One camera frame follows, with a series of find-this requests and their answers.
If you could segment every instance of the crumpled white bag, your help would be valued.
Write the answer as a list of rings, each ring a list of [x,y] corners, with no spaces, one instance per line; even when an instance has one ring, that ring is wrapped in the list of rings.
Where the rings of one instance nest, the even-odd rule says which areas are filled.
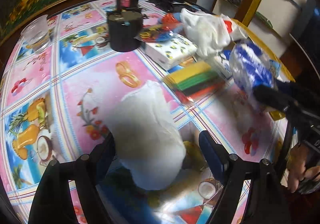
[[[159,83],[147,81],[124,96],[108,128],[120,162],[138,187],[160,190],[174,181],[186,150]]]
[[[223,14],[216,16],[183,8],[180,18],[187,38],[198,46],[197,54],[202,58],[216,54],[231,41],[247,38],[247,34]]]

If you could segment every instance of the clear plastic cup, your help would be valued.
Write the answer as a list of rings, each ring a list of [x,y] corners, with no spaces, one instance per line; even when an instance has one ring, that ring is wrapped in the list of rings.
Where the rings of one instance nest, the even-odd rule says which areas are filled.
[[[43,52],[51,43],[47,16],[46,14],[35,19],[21,32],[27,48],[33,49],[36,54]]]

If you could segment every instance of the patterned tablecloth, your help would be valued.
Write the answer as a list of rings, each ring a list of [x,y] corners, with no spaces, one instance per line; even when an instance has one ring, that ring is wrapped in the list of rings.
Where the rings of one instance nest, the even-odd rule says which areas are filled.
[[[145,0],[139,5],[149,17],[145,25],[156,24],[164,15]],[[139,88],[147,80],[162,85],[180,131],[190,124],[208,130],[216,142],[244,160],[272,158],[274,144],[284,134],[286,121],[255,114],[233,80],[192,107],[182,105],[161,82],[167,72],[143,52],[115,52],[101,41],[108,30],[105,11],[114,6],[115,0],[98,0],[50,18],[52,44],[36,55],[20,39],[6,65],[1,81],[0,175],[13,208],[26,223],[49,160],[73,161],[90,153],[108,133],[106,115],[132,87]],[[123,64],[138,78],[137,84],[129,84],[130,78],[120,80],[116,66]],[[78,221],[86,223],[73,181],[70,190]],[[248,190],[245,182],[234,223],[244,211]],[[205,223],[212,206],[203,203],[196,188],[193,192],[192,205],[180,205],[178,198],[175,208],[165,209],[166,217],[158,215],[161,222]]]

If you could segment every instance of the screw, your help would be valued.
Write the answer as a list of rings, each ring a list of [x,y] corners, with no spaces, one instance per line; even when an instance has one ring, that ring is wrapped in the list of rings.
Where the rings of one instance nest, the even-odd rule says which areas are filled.
[[[82,161],[86,161],[86,160],[89,159],[89,155],[88,155],[88,154],[81,155],[80,159],[81,159]]]
[[[238,155],[236,155],[236,154],[230,154],[229,155],[229,158],[232,160],[232,161],[236,161],[236,160],[238,160]]]
[[[53,160],[51,160],[51,161],[49,162],[49,164],[50,164],[51,166],[54,166],[56,163],[57,163],[57,160],[56,160],[56,159],[53,159]]]
[[[266,158],[263,158],[261,161],[262,161],[262,163],[264,165],[269,165],[270,164],[270,161],[268,159],[266,159]]]

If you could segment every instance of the pink label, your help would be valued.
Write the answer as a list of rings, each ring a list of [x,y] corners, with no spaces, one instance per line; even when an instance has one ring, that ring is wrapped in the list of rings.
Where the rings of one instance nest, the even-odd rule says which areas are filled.
[[[130,7],[130,0],[121,0],[121,6]]]

